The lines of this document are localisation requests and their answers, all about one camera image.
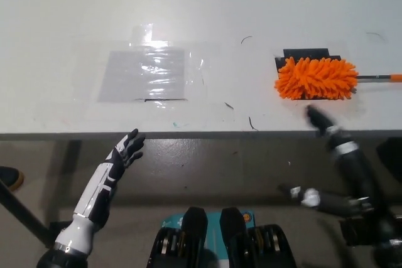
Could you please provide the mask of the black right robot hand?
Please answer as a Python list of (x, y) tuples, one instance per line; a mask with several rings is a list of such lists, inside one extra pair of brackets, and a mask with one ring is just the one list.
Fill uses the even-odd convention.
[(326, 138), (328, 150), (333, 150), (337, 146), (352, 140), (347, 132), (342, 130), (317, 107), (308, 105), (306, 116), (311, 125), (318, 130), (319, 135)]

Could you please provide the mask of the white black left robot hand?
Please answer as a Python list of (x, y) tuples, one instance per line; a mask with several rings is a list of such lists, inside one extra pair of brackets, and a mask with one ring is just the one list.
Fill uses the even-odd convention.
[(111, 201), (117, 190), (117, 183), (126, 169), (142, 157), (145, 136), (137, 129), (126, 134), (101, 162), (87, 183), (74, 214), (90, 220), (97, 230), (109, 218)]

